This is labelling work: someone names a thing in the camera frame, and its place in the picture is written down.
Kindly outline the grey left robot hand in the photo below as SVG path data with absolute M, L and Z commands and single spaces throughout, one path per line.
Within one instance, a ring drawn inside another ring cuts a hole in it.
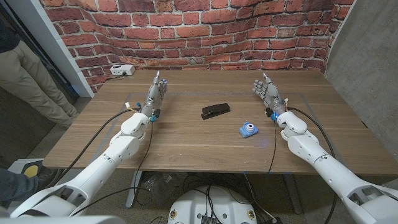
M 160 71 L 158 70 L 142 105 L 141 113 L 151 117 L 155 110 L 160 109 L 167 92 L 167 84 L 168 82 L 165 79 L 160 79 Z

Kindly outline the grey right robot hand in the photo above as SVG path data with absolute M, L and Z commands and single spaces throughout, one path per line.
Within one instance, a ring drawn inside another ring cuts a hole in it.
M 263 101 L 269 116 L 271 116 L 271 111 L 275 113 L 275 116 L 280 116 L 286 112 L 280 93 L 270 76 L 265 72 L 262 76 L 264 77 L 263 81 L 254 81 L 252 91 Z

